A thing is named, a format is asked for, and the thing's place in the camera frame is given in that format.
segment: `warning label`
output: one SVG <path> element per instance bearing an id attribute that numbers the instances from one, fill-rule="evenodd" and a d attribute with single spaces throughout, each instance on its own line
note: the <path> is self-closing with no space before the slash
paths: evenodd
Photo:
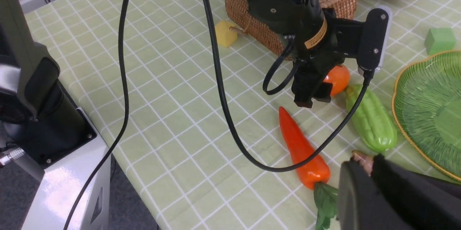
<path id="1" fill-rule="evenodd" d="M 326 28 L 327 28 L 327 24 L 326 24 L 326 19 L 324 18 L 323 19 L 323 24 L 322 24 L 322 27 L 320 28 L 320 30 L 318 31 L 318 33 L 312 37 L 311 39 L 307 40 L 304 45 L 308 48 L 308 49 L 312 49 L 314 48 L 322 39 L 323 37 L 325 36 L 326 34 Z"/>

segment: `yellow cheese toy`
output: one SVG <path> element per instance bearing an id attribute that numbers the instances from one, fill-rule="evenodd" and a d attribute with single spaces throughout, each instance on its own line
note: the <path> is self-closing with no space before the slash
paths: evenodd
<path id="1" fill-rule="evenodd" d="M 232 43 L 237 41 L 238 34 L 235 32 L 235 25 L 228 21 L 221 21 L 215 25 L 216 38 L 221 46 L 229 47 Z"/>

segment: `wicker basket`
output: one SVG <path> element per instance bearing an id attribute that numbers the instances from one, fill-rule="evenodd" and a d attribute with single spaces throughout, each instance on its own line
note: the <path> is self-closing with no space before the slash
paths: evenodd
<path id="1" fill-rule="evenodd" d="M 273 53 L 280 55 L 283 45 L 278 36 L 266 25 L 254 19 L 248 13 L 246 0 L 224 0 L 225 8 L 229 18 L 237 25 L 244 28 L 244 31 L 253 36 Z M 357 0 L 318 0 L 323 8 L 334 8 L 338 18 L 353 19 L 357 8 Z"/>

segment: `green plate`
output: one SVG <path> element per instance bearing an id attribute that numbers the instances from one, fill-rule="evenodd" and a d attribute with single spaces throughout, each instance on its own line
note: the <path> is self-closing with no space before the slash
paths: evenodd
<path id="1" fill-rule="evenodd" d="M 404 69 L 395 82 L 392 113 L 425 159 L 461 181 L 461 51 Z"/>

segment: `green checkered tablecloth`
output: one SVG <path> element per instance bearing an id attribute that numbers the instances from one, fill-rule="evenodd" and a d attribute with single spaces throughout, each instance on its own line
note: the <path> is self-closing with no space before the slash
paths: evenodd
<path id="1" fill-rule="evenodd" d="M 48 46 L 61 66 L 63 85 L 108 144 L 124 113 L 117 64 L 121 2 L 57 0 L 26 16 L 35 40 Z M 228 19 L 224 0 L 211 5 L 216 22 Z M 452 27 L 461 39 L 461 0 L 359 0 L 356 18 L 364 20 L 376 5 L 394 12 L 384 66 L 371 86 L 390 109 L 398 73 L 427 57 L 429 28 Z M 130 123 L 114 154 L 162 229 L 313 229 L 313 193 L 295 172 L 261 171 L 232 140 L 219 104 L 201 0 L 131 0 L 125 42 Z M 262 79 L 276 56 L 251 37 L 240 36 L 220 53 L 237 130 L 252 154 L 270 166 L 291 164 L 278 127 L 279 106 L 293 114 L 316 146 L 346 115 L 344 97 L 300 109 L 288 88 L 267 96 Z M 290 65 L 277 72 L 275 82 Z M 359 83 L 354 61 L 346 65 L 352 82 Z M 333 186 L 353 149 L 367 150 L 349 124 L 322 153 Z M 386 155 L 410 170 L 444 177 L 402 136 Z"/>

